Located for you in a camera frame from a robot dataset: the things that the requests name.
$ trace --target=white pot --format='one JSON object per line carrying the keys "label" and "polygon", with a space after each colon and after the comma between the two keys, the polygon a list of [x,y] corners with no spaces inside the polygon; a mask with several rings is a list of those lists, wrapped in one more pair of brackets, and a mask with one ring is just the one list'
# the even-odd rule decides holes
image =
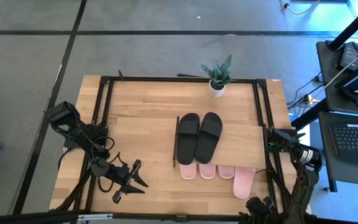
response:
{"label": "white pot", "polygon": [[210,80],[209,86],[208,86],[208,93],[213,97],[220,97],[223,94],[225,88],[226,88],[226,85],[221,90],[215,90],[214,88],[212,88],[211,80]]}

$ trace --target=wooden tabletop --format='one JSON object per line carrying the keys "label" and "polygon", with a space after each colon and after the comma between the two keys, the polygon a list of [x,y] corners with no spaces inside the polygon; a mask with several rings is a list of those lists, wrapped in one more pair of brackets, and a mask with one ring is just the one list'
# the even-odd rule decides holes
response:
{"label": "wooden tabletop", "polygon": [[[99,81],[100,76],[84,76],[76,108],[85,123],[91,121]],[[220,98],[210,97],[207,87],[207,83],[195,82],[114,82],[108,126],[109,136],[114,138],[116,145],[111,154],[115,156],[116,152],[121,152],[121,159],[129,164],[140,159],[139,174],[149,188],[132,182],[134,187],[146,193],[124,195],[116,205],[111,197],[118,185],[114,185],[109,193],[102,193],[95,187],[92,211],[192,215],[237,215],[247,211],[247,199],[240,200],[232,194],[232,179],[224,180],[216,175],[212,180],[204,180],[198,174],[193,180],[183,180],[178,166],[172,166],[176,117],[197,113],[203,119],[207,112],[212,111],[221,117],[223,133],[211,163],[257,170],[265,168],[262,129],[258,126],[252,85],[230,83]],[[291,128],[281,81],[267,80],[267,89],[275,127]],[[259,95],[266,122],[262,89],[259,89]],[[50,208],[59,206],[78,182],[83,156],[83,150],[75,149],[63,158]],[[288,154],[280,157],[286,185],[292,191],[296,172]],[[104,188],[109,186],[109,180],[101,178],[101,182]],[[87,186],[81,208],[85,206],[86,193]],[[254,177],[250,197],[264,198],[268,194],[266,174],[262,171]],[[276,194],[281,207],[277,186]]]}

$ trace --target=slipper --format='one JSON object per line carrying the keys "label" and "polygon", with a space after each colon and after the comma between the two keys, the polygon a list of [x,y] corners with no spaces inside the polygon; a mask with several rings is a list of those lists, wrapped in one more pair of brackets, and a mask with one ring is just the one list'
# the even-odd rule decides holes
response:
{"label": "slipper", "polygon": [[234,177],[234,167],[218,166],[218,174],[223,179],[230,179],[230,178]]}
{"label": "slipper", "polygon": [[201,124],[195,154],[195,158],[199,163],[207,164],[211,161],[221,137],[222,128],[222,120],[216,113],[206,113]]}
{"label": "slipper", "polygon": [[179,122],[177,161],[181,165],[193,162],[200,128],[200,117],[195,113],[184,115]]}
{"label": "slipper", "polygon": [[197,163],[192,163],[190,165],[181,165],[179,164],[180,175],[185,180],[194,179],[197,175]]}
{"label": "slipper", "polygon": [[254,179],[255,169],[236,167],[233,180],[233,194],[239,199],[249,197],[252,180]]}
{"label": "slipper", "polygon": [[204,179],[212,179],[216,174],[216,165],[211,164],[198,164],[198,168],[200,169],[200,176]]}

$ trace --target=white cable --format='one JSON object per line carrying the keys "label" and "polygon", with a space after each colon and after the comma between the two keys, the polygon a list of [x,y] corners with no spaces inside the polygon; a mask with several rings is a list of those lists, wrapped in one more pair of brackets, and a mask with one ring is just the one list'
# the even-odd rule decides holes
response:
{"label": "white cable", "polygon": [[288,7],[286,8],[286,9],[288,9],[292,14],[294,14],[294,15],[302,15],[303,13],[305,13],[305,12],[307,12],[307,11],[309,11],[312,7],[314,7],[315,5],[317,5],[317,3],[319,3],[321,0],[317,0],[312,6],[310,6],[310,8],[308,8],[307,10],[305,10],[305,11],[303,11],[303,12],[300,12],[300,13],[296,13],[296,12],[294,12],[294,11],[292,11],[291,9],[290,9],[290,5],[288,4]]}
{"label": "white cable", "polygon": [[322,91],[324,91],[340,74],[342,74],[342,72],[344,72],[349,66],[351,66],[357,59],[358,59],[358,57],[355,58],[351,63],[349,63],[348,65],[346,65],[346,67],[344,67],[340,72],[338,72],[338,74],[336,74],[336,76],[335,76],[331,81],[329,81],[329,82],[327,83],[327,85],[325,85],[324,88],[323,88],[320,92],[318,92],[317,95],[316,95],[313,99],[311,99],[311,100],[309,101],[309,103],[310,103],[310,102],[313,102],[313,100],[315,100],[316,97],[317,97]]}

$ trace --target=black slipper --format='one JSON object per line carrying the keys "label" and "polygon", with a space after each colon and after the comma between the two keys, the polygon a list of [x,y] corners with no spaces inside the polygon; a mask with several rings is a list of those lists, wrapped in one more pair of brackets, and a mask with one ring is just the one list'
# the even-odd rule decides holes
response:
{"label": "black slipper", "polygon": [[221,137],[222,128],[222,120],[216,113],[209,112],[204,116],[195,154],[199,163],[207,164],[211,161]]}
{"label": "black slipper", "polygon": [[177,161],[181,165],[189,165],[193,162],[196,151],[200,117],[195,113],[184,115],[179,122]]}

